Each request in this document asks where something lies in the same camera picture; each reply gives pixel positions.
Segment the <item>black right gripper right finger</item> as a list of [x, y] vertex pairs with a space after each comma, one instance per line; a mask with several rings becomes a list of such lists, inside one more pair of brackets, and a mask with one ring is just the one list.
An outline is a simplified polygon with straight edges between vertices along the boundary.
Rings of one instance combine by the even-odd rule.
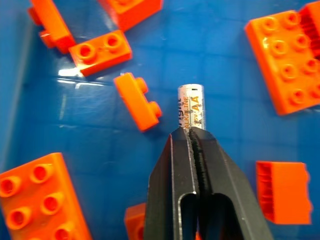
[[273, 235], [248, 178], [208, 131], [189, 131], [199, 185], [203, 240], [271, 240]]

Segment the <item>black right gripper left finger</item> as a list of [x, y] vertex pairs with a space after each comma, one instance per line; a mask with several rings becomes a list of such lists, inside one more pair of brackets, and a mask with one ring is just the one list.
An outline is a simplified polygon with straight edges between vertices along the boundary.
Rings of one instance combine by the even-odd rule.
[[199, 183], [188, 132], [169, 134], [150, 174], [144, 220], [145, 240], [194, 240]]

